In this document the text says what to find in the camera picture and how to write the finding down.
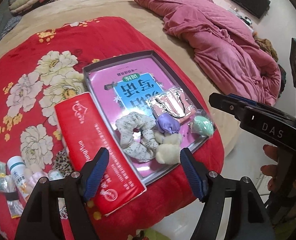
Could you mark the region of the person's right hand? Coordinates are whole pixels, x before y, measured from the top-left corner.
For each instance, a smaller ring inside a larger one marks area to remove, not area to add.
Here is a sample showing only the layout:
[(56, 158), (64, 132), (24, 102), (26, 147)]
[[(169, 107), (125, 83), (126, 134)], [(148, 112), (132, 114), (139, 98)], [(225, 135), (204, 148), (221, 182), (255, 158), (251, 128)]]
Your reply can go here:
[[(278, 161), (278, 148), (275, 146), (265, 144), (263, 151), (267, 157), (273, 161)], [(267, 189), (272, 192), (276, 192), (276, 178), (277, 178), (277, 164), (263, 165), (260, 170), (265, 176), (271, 177), (267, 184)]]

